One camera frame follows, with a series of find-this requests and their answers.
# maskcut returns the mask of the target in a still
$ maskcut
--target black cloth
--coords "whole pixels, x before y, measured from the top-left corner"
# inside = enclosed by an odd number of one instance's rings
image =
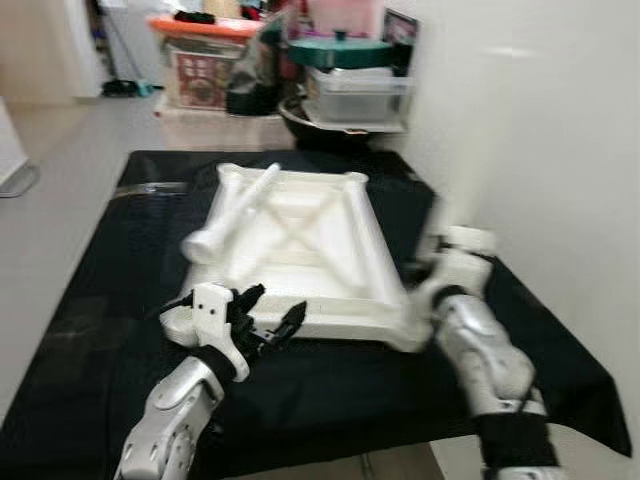
[[[216,166],[264,168],[274,161],[287,170],[369,175],[373,209],[404,271],[434,195],[396,154],[133,153],[121,186],[186,182],[187,192],[109,204],[5,421],[0,477],[43,478],[46,471],[47,478],[57,472],[68,479],[99,471],[107,459],[114,467],[151,388],[187,354],[165,340],[158,322],[142,318],[179,293],[188,269],[179,245],[205,220]],[[630,455],[607,371],[500,261],[486,296],[536,365],[551,421]],[[230,390],[215,423],[201,437],[191,478],[330,460],[474,429],[435,345],[404,354],[375,343],[321,340],[295,340],[263,359]]]

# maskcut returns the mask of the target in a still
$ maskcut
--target white wall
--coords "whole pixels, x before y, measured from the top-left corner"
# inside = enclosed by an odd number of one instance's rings
[[[640,448],[636,0],[387,4],[425,26],[410,131],[390,145],[454,204],[474,198],[474,224],[499,235],[501,258],[615,377]],[[523,58],[487,55],[506,47]],[[496,71],[510,84],[502,94],[490,87],[504,81]],[[469,161],[469,129],[492,122],[504,122],[504,136],[480,201],[454,178]],[[553,433],[573,478],[640,478],[637,459]],[[473,478],[475,447],[436,442],[449,480]]]
[[[0,95],[68,104],[100,92],[83,0],[0,1]]]

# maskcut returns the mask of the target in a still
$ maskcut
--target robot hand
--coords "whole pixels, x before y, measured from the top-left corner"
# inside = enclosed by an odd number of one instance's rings
[[[185,335],[178,343],[195,336],[197,347],[151,391],[144,416],[125,441],[116,480],[187,478],[198,438],[225,388],[245,380],[259,357],[283,348],[304,321],[306,302],[292,307],[275,330],[258,331],[249,311],[264,291],[262,285],[240,294],[198,284],[156,312],[182,308]]]

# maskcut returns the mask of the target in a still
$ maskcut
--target tiled floor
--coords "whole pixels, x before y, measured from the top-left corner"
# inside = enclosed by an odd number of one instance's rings
[[[157,100],[156,95],[13,110],[25,150],[40,165],[41,180],[25,196],[0,201],[0,422],[129,153],[167,149],[161,124],[153,116]],[[229,140],[216,133],[211,148],[224,150],[225,142],[237,142],[237,135]],[[275,136],[269,136],[274,142]],[[442,479],[427,444],[372,452],[369,463],[371,468],[363,469],[361,458],[351,457],[243,480]]]

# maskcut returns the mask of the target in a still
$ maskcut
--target clear plastic box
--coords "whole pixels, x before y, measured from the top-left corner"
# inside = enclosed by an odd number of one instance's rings
[[[402,98],[413,84],[386,69],[308,69],[308,95],[314,109],[330,122],[386,122],[398,117]]]

